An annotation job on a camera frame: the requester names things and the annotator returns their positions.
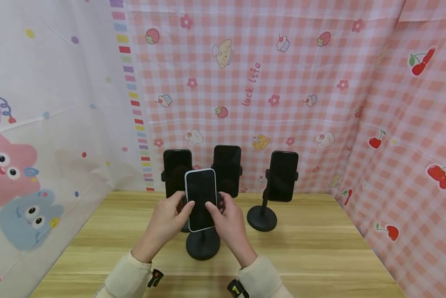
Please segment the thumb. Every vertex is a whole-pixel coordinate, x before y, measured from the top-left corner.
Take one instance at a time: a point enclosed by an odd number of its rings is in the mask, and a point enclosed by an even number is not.
[[[182,208],[182,211],[180,211],[180,213],[176,216],[177,220],[181,222],[182,225],[184,225],[186,220],[188,220],[188,217],[190,216],[190,213],[192,213],[194,206],[195,206],[195,201],[189,201]]]
[[[211,217],[213,218],[213,221],[219,220],[223,215],[220,213],[220,210],[217,206],[212,204],[211,202],[206,202],[205,207],[210,212]]]

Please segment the hand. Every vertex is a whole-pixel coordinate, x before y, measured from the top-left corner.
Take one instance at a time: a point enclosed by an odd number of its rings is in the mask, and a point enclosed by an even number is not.
[[[217,207],[206,202],[205,207],[210,212],[215,223],[216,232],[228,245],[242,268],[250,266],[258,257],[246,235],[243,211],[236,206],[233,198],[225,192],[220,192],[222,201]]]
[[[184,196],[185,192],[177,191],[157,203],[144,235],[132,249],[133,257],[142,263],[150,263],[158,251],[175,238],[195,206],[194,201],[189,201],[181,208]]]

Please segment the black phone stand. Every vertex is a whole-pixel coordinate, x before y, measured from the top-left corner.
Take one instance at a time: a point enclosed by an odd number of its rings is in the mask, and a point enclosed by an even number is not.
[[[221,202],[219,192],[216,194],[216,202],[217,206]],[[186,248],[188,255],[195,260],[210,260],[220,250],[220,236],[218,236],[215,228],[190,233],[187,238]]]
[[[269,169],[266,170],[266,179],[269,181]],[[298,172],[296,172],[295,181],[298,179]],[[261,206],[254,206],[248,211],[246,219],[251,228],[260,232],[269,232],[276,228],[278,218],[273,210],[268,208],[268,192],[267,186],[263,191],[263,204]]]
[[[163,171],[162,172],[162,174],[161,174],[161,180],[162,180],[162,182],[165,182],[166,181],[166,175],[165,175],[165,171]],[[181,232],[184,232],[184,233],[189,233],[190,232],[190,230],[188,229],[188,223],[185,223],[185,225],[183,226],[183,228],[180,230]]]
[[[243,167],[242,167],[241,164],[240,164],[240,176],[241,176],[241,175],[243,175]],[[235,195],[234,197],[232,197],[232,198],[236,198],[236,197],[238,197],[239,187],[240,187],[240,186],[238,185],[238,189],[236,190],[236,195]]]

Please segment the round stand base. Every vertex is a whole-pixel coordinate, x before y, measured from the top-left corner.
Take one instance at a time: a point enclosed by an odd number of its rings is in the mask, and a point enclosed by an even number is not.
[[[278,218],[276,217],[276,213],[273,210],[266,207],[266,213],[261,215],[262,206],[254,206],[248,211],[248,215],[246,219],[250,226],[260,232],[269,232],[276,228],[278,223]]]
[[[188,222],[185,223],[183,228],[180,230],[180,232],[189,233],[190,230],[188,229]]]
[[[210,260],[220,250],[220,236],[216,233],[215,228],[190,233],[186,246],[188,255],[195,260]]]

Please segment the white phone case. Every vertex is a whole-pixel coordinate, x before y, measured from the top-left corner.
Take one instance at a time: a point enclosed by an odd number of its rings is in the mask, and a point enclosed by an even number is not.
[[[215,170],[214,169],[212,169],[212,168],[208,168],[208,169],[198,169],[198,170],[191,170],[191,171],[188,171],[188,172],[186,172],[185,173],[185,197],[186,197],[186,199],[187,199],[187,203],[188,203],[188,192],[187,192],[187,175],[189,174],[189,173],[194,173],[194,172],[203,172],[203,171],[211,171],[211,172],[213,172],[213,176],[214,176],[214,184],[215,184],[215,205],[217,205],[217,199],[216,199],[216,173],[215,173]],[[190,232],[192,232],[192,233],[195,233],[195,232],[200,232],[200,231],[204,231],[204,230],[207,230],[207,229],[211,229],[211,228],[214,228],[214,225],[213,226],[209,226],[208,228],[204,228],[204,229],[200,229],[200,230],[192,230],[192,226],[190,225],[190,218],[188,217],[188,229],[189,229],[189,231]]]

